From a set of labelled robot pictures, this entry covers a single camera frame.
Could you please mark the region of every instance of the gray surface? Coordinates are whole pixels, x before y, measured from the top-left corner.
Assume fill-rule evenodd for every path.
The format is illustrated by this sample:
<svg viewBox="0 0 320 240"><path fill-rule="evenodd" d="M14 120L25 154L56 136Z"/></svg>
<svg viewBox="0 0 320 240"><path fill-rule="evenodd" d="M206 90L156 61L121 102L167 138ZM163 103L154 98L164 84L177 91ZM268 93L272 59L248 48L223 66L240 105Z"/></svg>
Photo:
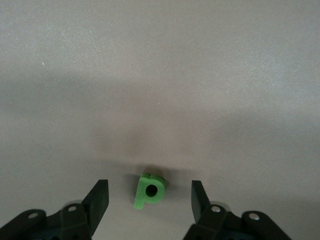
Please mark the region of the gray surface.
<svg viewBox="0 0 320 240"><path fill-rule="evenodd" d="M1 1L0 226L107 178L95 240L180 240L196 179L234 213L318 240L319 12L318 0ZM149 165L170 186L137 211Z"/></svg>

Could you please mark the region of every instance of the black plastic part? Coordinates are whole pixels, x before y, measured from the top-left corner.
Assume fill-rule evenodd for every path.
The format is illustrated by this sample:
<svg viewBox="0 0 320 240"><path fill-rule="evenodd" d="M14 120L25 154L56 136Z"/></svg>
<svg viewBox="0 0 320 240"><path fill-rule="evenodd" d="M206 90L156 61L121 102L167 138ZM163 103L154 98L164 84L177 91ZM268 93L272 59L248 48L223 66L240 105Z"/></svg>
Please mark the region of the black plastic part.
<svg viewBox="0 0 320 240"><path fill-rule="evenodd" d="M109 205L109 188L107 180L99 180L81 203L86 212L92 236Z"/></svg>
<svg viewBox="0 0 320 240"><path fill-rule="evenodd" d="M109 204L108 180L99 180L82 203L46 216L25 211L0 228L0 240L91 240Z"/></svg>
<svg viewBox="0 0 320 240"><path fill-rule="evenodd" d="M247 211L240 218L220 205L210 204L201 181L192 181L191 205L195 224L184 240L291 240L263 212ZM259 218L252 219L250 214Z"/></svg>

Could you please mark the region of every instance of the green plastic piece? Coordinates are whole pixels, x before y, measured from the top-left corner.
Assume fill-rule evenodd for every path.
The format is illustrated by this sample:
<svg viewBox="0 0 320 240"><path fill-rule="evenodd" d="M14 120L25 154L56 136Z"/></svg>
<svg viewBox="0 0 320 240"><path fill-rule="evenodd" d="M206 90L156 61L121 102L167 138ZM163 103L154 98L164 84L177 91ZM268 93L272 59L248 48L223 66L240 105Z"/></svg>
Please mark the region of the green plastic piece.
<svg viewBox="0 0 320 240"><path fill-rule="evenodd" d="M166 182L162 177L143 173L136 190L134 207L141 210L145 203L156 204L164 198L165 192Z"/></svg>

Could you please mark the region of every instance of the hole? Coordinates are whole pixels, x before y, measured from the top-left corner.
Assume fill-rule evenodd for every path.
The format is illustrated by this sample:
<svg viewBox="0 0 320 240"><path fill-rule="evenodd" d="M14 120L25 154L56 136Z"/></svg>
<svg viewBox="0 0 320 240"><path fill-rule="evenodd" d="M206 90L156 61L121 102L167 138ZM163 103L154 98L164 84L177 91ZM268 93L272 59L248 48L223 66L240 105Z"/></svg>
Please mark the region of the hole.
<svg viewBox="0 0 320 240"><path fill-rule="evenodd" d="M29 216L28 216L28 219L34 219L35 217L38 216L38 213L37 212L34 212L34 213L31 213Z"/></svg>
<svg viewBox="0 0 320 240"><path fill-rule="evenodd" d="M158 188L155 186L155 185L149 185L146 187L145 189L145 194L149 197L149 198L152 198L154 197L155 195L157 195L157 192L158 192Z"/></svg>
<svg viewBox="0 0 320 240"><path fill-rule="evenodd" d="M212 210L212 212L215 212L215 213L220 213L220 212L221 212L221 209L220 209L220 207L218 207L218 206L213 206L213 207L211 208L211 210Z"/></svg>
<svg viewBox="0 0 320 240"><path fill-rule="evenodd" d="M69 211L69 212L73 212L73 211L75 211L76 209L77 209L76 206L71 206L71 207L68 208L68 211Z"/></svg>
<svg viewBox="0 0 320 240"><path fill-rule="evenodd" d="M251 218L252 220L259 220L260 217L258 216L258 214L254 213L254 212L251 212L249 214L249 218Z"/></svg>

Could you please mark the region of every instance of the screw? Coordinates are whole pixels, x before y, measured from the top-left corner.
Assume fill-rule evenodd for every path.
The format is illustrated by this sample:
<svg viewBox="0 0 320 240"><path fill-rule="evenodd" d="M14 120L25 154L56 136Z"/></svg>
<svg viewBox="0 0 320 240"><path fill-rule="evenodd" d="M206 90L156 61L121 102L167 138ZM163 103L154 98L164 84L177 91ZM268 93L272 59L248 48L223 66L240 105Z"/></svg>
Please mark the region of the screw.
<svg viewBox="0 0 320 240"><path fill-rule="evenodd" d="M69 211L69 212L73 212L73 211L75 211L76 209L77 209L76 206L71 206L71 207L68 208L68 211Z"/></svg>
<svg viewBox="0 0 320 240"><path fill-rule="evenodd" d="M212 210L212 212L215 212L215 213L220 213L220 212L221 212L221 209L220 209L220 207L218 207L218 206L213 206L213 207L211 208L211 210Z"/></svg>
<svg viewBox="0 0 320 240"><path fill-rule="evenodd" d="M35 218L36 216L38 216L38 213L37 213L37 212L31 213L31 214L28 216L28 219L33 219L33 218Z"/></svg>
<svg viewBox="0 0 320 240"><path fill-rule="evenodd" d="M249 218L251 218L252 220L259 220L259 219L260 219L259 215L257 215L257 214L254 213L254 212L251 212L251 213L249 214Z"/></svg>

